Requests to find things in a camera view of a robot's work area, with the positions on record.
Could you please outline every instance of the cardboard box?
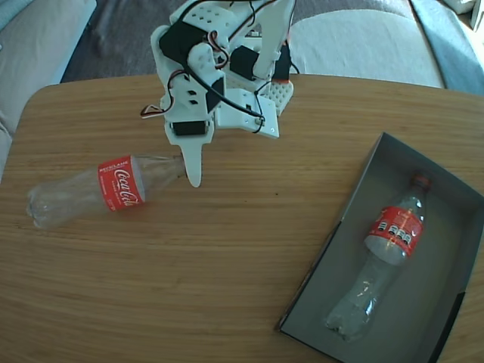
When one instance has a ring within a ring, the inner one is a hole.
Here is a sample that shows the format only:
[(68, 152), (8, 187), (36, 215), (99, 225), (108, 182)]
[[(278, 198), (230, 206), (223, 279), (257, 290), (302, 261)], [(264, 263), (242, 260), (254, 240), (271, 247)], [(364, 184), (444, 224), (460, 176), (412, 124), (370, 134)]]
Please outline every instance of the cardboard box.
[[(426, 231), (377, 308), (368, 333), (346, 343), (324, 318), (365, 263), (363, 240), (389, 200), (423, 170), (433, 180)], [(461, 307), (484, 226), (484, 197), (424, 155), (383, 134), (320, 256), (278, 329), (345, 363), (435, 362)]]

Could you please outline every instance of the bottle label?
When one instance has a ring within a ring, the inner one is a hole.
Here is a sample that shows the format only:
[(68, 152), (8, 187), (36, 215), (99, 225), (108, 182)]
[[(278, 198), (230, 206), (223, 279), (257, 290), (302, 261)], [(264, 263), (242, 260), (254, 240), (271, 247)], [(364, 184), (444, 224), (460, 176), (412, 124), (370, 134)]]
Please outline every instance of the bottle label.
[(104, 202), (113, 212), (143, 204), (136, 186), (131, 157), (121, 157), (98, 167), (98, 180)]
[(415, 214), (397, 206), (387, 206), (371, 227), (369, 235), (390, 240), (411, 256), (423, 231), (424, 224)]

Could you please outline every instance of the wooden table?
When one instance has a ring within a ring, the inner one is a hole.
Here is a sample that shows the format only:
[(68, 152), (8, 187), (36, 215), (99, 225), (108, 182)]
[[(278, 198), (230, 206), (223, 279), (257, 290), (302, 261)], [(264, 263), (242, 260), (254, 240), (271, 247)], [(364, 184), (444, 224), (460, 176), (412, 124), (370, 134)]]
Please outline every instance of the wooden table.
[[(155, 76), (45, 88), (27, 105), (0, 187), (1, 362), (317, 362), (274, 332), (382, 131), (484, 193), (484, 98), (297, 76), (281, 139), (220, 131), (200, 189), (34, 229), (26, 193), (125, 154), (178, 153), (140, 109)], [(443, 362), (484, 359), (484, 253)]]

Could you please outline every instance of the bottle cap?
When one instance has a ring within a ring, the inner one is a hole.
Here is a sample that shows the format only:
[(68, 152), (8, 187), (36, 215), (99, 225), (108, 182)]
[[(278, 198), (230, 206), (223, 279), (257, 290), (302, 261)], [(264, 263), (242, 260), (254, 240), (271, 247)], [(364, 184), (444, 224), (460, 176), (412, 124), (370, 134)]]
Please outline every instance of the bottle cap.
[(411, 178), (411, 183), (421, 187), (425, 191), (428, 191), (430, 187), (432, 187), (432, 180), (430, 180), (430, 177), (424, 172), (416, 172)]

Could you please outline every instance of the empty plastic bottle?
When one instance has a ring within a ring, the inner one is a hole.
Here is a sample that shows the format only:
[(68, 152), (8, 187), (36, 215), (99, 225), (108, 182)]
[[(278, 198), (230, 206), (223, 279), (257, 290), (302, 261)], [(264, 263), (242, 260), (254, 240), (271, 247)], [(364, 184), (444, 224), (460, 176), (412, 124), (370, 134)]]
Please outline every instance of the empty plastic bottle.
[(27, 214), (49, 229), (81, 216), (143, 204), (185, 174), (182, 157), (127, 156), (29, 192)]
[(383, 208), (365, 238), (368, 259), (356, 282), (325, 318), (327, 328), (351, 342), (362, 337), (396, 272), (411, 256), (424, 230), (425, 197), (431, 181), (415, 174), (397, 203)]

